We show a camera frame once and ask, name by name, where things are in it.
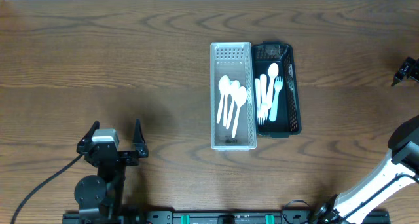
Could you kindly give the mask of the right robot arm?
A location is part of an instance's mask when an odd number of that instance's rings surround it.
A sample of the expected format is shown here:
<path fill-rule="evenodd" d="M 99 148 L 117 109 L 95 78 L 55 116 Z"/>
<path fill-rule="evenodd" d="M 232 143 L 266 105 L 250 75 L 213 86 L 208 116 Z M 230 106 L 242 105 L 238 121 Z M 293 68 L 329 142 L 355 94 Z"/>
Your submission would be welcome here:
<path fill-rule="evenodd" d="M 402 188 L 418 183 L 418 117 L 401 124 L 388 141 L 379 165 L 357 185 L 333 196 L 310 223 L 362 223 L 379 204 Z"/>

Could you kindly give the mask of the white spoon group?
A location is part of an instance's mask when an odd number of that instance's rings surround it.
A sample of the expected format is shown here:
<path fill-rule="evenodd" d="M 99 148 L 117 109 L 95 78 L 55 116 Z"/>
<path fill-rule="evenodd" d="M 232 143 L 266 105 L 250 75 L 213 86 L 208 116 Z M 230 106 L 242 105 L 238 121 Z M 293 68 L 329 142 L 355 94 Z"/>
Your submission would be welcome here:
<path fill-rule="evenodd" d="M 273 93 L 274 93 L 274 81 L 275 78 L 278 76 L 279 73 L 279 67 L 277 63 L 272 63 L 268 68 L 268 76 L 269 76 L 269 85 L 268 90 L 266 93 L 266 100 L 268 104 L 268 108 L 270 109 L 272 107 L 272 101 L 273 101 Z"/>

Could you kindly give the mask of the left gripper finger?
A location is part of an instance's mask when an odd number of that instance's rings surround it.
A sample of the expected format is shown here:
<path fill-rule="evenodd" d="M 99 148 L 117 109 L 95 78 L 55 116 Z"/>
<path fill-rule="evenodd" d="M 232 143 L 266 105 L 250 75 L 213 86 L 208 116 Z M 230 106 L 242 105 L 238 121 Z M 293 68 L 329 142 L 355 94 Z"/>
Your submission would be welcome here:
<path fill-rule="evenodd" d="M 134 136 L 132 140 L 133 145 L 137 151 L 145 150 L 145 139 L 141 130 L 141 122 L 139 119 L 136 119 L 136 125 L 134 128 Z"/>
<path fill-rule="evenodd" d="M 100 122 L 94 121 L 93 125 L 90 127 L 89 131 L 82 137 L 82 139 L 78 142 L 77 148 L 84 149 L 86 146 L 92 143 L 92 136 L 94 132 L 100 128 Z"/>

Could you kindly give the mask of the white fork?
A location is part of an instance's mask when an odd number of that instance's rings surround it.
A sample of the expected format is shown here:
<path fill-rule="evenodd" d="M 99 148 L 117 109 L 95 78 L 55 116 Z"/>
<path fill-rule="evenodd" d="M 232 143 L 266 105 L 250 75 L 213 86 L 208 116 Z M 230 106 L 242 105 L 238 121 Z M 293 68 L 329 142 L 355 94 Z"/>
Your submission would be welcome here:
<path fill-rule="evenodd" d="M 273 101 L 272 101 L 272 107 L 270 109 L 270 114 L 269 114 L 269 121 L 274 122 L 277 119 L 277 115 L 278 115 L 278 103 L 279 103 L 279 94 L 280 91 L 283 88 L 283 78 L 282 77 L 277 77 L 275 82 L 274 82 L 274 97 L 273 97 Z"/>
<path fill-rule="evenodd" d="M 257 121 L 259 125 L 263 125 L 264 119 L 263 114 L 261 113 L 261 83 L 258 78 L 255 79 L 255 93 L 257 103 Z"/>

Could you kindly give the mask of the white fork tines down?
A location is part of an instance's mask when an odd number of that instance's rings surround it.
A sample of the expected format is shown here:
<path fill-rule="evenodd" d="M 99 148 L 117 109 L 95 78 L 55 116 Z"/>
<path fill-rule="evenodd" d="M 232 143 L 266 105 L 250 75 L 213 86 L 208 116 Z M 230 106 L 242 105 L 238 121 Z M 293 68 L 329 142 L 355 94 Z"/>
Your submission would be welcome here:
<path fill-rule="evenodd" d="M 261 124 L 263 125 L 265 120 L 267 120 L 267 117 L 268 117 L 268 104 L 267 104 L 267 98 L 266 98 L 267 76 L 265 74 L 261 74 L 260 76 L 260 87 L 261 87 L 261 117 L 262 117 Z"/>

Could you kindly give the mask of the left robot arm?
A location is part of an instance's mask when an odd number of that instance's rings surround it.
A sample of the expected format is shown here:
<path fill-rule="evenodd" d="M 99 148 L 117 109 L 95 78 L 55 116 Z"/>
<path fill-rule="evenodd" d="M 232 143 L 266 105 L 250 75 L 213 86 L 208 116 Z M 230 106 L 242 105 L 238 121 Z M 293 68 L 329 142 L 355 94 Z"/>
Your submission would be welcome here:
<path fill-rule="evenodd" d="M 117 131 L 101 129 L 95 121 L 78 142 L 76 152 L 98 169 L 96 175 L 82 178 L 75 187 L 79 223 L 143 223 L 143 214 L 122 206 L 125 171 L 149 156 L 140 120 L 136 121 L 131 151 L 119 151 Z"/>

